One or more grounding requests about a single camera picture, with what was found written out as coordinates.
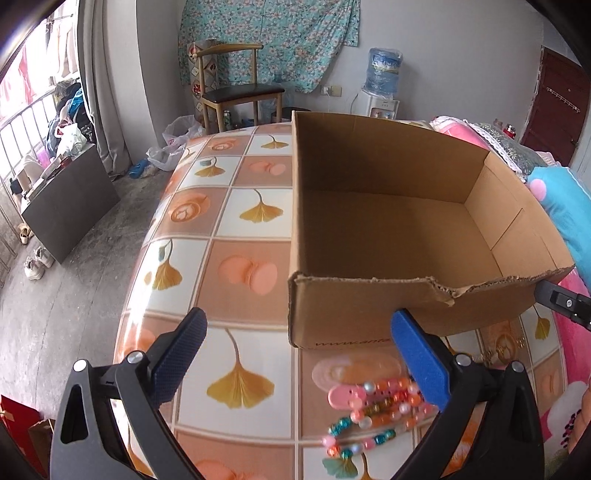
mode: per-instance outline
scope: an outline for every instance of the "teal floral fabric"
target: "teal floral fabric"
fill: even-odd
[[[260,83],[274,73],[309,93],[320,83],[341,46],[358,45],[361,0],[187,0],[178,34],[181,81],[189,83],[187,44],[208,38],[221,43],[262,43],[257,52]],[[219,55],[219,83],[250,82],[251,51]]]

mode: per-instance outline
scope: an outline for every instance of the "brown cardboard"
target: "brown cardboard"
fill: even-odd
[[[47,419],[37,422],[32,427],[29,427],[29,437],[31,443],[37,453],[37,457],[43,466],[43,469],[49,476],[49,457],[51,453],[51,440],[53,438],[53,430],[56,421]]]
[[[518,316],[573,260],[495,154],[397,122],[294,115],[292,345],[387,342],[408,308],[452,335]]]

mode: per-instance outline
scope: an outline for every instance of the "dark red door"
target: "dark red door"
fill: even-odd
[[[581,136],[590,90],[579,65],[545,48],[538,93],[521,143],[552,153],[567,167]]]

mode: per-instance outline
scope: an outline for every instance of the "chair backrest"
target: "chair backrest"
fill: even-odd
[[[203,57],[208,55],[221,55],[240,50],[252,50],[251,53],[251,82],[256,83],[256,51],[262,49],[260,43],[222,43],[214,47],[209,47],[198,51],[194,55],[197,57],[197,68],[199,68],[199,88],[201,93],[205,93],[205,74],[203,72]]]

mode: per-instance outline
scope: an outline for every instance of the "concrete floor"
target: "concrete floor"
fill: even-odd
[[[74,361],[110,364],[131,271],[170,175],[115,182],[121,201],[42,279],[18,251],[0,290],[0,394],[55,418]]]

